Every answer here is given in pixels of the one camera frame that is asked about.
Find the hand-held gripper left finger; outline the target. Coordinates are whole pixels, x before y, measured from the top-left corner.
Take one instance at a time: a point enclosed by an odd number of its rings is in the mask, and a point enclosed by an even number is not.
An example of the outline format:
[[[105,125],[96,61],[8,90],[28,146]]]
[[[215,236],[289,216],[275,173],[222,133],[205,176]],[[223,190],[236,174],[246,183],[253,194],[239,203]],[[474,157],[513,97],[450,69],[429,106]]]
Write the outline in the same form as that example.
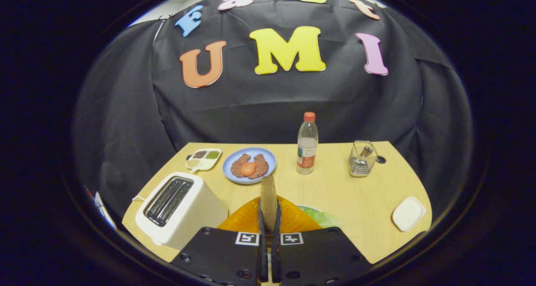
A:
[[[247,203],[256,232],[200,228],[171,264],[205,283],[260,286],[268,282],[268,241],[260,199]]]

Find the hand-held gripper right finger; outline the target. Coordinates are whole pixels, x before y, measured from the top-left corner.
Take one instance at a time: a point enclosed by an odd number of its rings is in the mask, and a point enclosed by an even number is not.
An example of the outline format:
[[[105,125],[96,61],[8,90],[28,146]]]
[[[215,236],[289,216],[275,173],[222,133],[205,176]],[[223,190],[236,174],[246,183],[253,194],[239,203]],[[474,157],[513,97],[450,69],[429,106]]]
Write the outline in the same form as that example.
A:
[[[280,286],[343,286],[373,265],[338,227],[283,233],[278,216],[271,244],[271,280]]]

